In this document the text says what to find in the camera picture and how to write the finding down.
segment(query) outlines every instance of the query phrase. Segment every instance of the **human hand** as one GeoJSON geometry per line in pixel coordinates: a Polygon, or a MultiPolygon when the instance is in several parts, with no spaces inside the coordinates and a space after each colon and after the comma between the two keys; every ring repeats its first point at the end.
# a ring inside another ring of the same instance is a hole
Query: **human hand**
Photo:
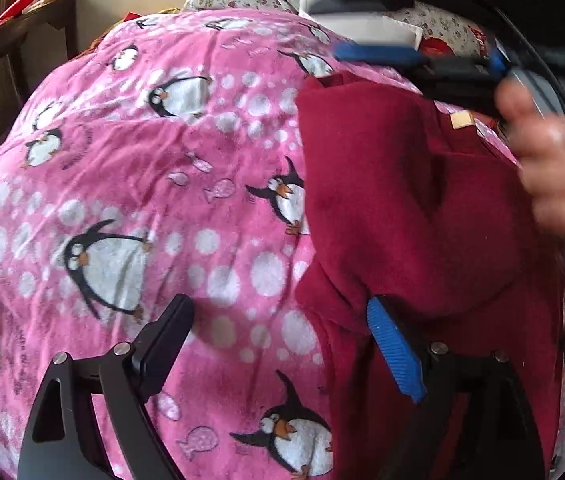
{"type": "Polygon", "coordinates": [[[531,93],[515,80],[504,81],[495,98],[509,123],[510,149],[520,161],[521,181],[533,197],[536,221],[565,235],[565,117],[541,117],[531,93]]]}

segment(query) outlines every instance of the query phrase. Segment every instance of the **wooden chair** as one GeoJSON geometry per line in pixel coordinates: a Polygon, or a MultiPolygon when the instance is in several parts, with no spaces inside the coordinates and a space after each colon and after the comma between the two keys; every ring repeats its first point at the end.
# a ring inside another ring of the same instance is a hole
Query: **wooden chair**
{"type": "Polygon", "coordinates": [[[31,94],[24,74],[20,46],[27,33],[43,23],[48,23],[57,30],[65,30],[67,59],[78,55],[76,0],[55,0],[2,25],[0,59],[6,56],[8,60],[10,79],[18,97],[19,108],[22,108],[31,94]]]}

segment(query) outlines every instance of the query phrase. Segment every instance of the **penguin feet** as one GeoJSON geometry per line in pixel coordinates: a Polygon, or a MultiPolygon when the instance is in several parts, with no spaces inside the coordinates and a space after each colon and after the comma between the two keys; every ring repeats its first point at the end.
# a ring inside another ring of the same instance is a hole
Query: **penguin feet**
{"type": "Polygon", "coordinates": [[[301,472],[293,476],[293,480],[307,480],[309,478],[309,464],[301,467],[301,472]]]}
{"type": "Polygon", "coordinates": [[[301,222],[296,220],[293,225],[288,225],[287,229],[285,229],[286,235],[293,235],[298,236],[301,232],[301,222]]]}

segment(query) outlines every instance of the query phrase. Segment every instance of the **cartoon penguin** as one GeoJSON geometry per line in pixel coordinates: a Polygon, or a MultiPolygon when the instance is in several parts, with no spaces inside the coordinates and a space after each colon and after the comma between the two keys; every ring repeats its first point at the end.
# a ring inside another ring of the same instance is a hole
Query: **cartoon penguin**
{"type": "Polygon", "coordinates": [[[320,41],[320,43],[324,43],[324,44],[331,43],[329,36],[320,27],[314,27],[313,25],[307,25],[307,28],[309,28],[309,31],[314,35],[314,37],[317,40],[320,41]]]}
{"type": "Polygon", "coordinates": [[[51,124],[56,116],[60,113],[62,103],[57,101],[49,103],[34,119],[34,132],[46,128],[51,124]]]}
{"type": "Polygon", "coordinates": [[[143,238],[99,232],[114,219],[103,220],[73,237],[64,251],[69,276],[89,310],[93,301],[142,319],[140,297],[150,244],[143,238]]]}
{"type": "Polygon", "coordinates": [[[305,216],[305,184],[296,173],[291,158],[285,156],[289,164],[286,175],[274,175],[265,188],[245,186],[253,196],[269,200],[275,215],[285,222],[289,235],[308,235],[309,224],[305,216]]]}
{"type": "Polygon", "coordinates": [[[283,56],[293,57],[293,59],[296,60],[296,63],[298,63],[298,66],[303,69],[303,72],[314,77],[324,77],[334,71],[328,62],[315,54],[310,54],[308,52],[297,54],[296,52],[281,52],[280,50],[278,52],[283,56]]]}
{"type": "Polygon", "coordinates": [[[27,154],[24,157],[24,167],[40,166],[58,153],[62,147],[62,133],[59,129],[55,128],[44,132],[24,144],[27,149],[27,154]]]}
{"type": "Polygon", "coordinates": [[[248,446],[266,448],[297,480],[324,475],[334,464],[331,430],[318,413],[302,405],[289,378],[280,370],[276,373],[287,390],[285,403],[264,413],[256,433],[230,435],[248,446]]]}
{"type": "Polygon", "coordinates": [[[136,62],[137,57],[138,47],[132,44],[116,54],[116,57],[111,62],[111,66],[115,71],[123,72],[136,62]]]}
{"type": "Polygon", "coordinates": [[[236,19],[227,18],[225,20],[216,20],[215,22],[207,23],[207,27],[213,28],[214,30],[242,30],[248,27],[250,23],[254,20],[249,20],[247,18],[236,19]]]}
{"type": "Polygon", "coordinates": [[[176,77],[149,94],[149,104],[161,117],[200,117],[209,96],[209,76],[176,77]]]}
{"type": "Polygon", "coordinates": [[[141,18],[136,20],[136,25],[138,25],[140,30],[145,30],[146,27],[154,27],[155,25],[158,25],[158,18],[141,18]]]}

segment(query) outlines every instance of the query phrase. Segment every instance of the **black plastic bracket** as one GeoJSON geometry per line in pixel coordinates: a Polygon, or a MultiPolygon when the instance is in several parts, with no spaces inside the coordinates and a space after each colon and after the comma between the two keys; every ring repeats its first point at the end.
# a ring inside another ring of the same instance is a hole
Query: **black plastic bracket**
{"type": "Polygon", "coordinates": [[[194,322],[194,303],[178,294],[132,343],[74,361],[56,354],[40,384],[22,442],[19,480],[115,479],[96,422],[92,394],[103,394],[136,480],[184,480],[144,408],[159,393],[194,322]]]}

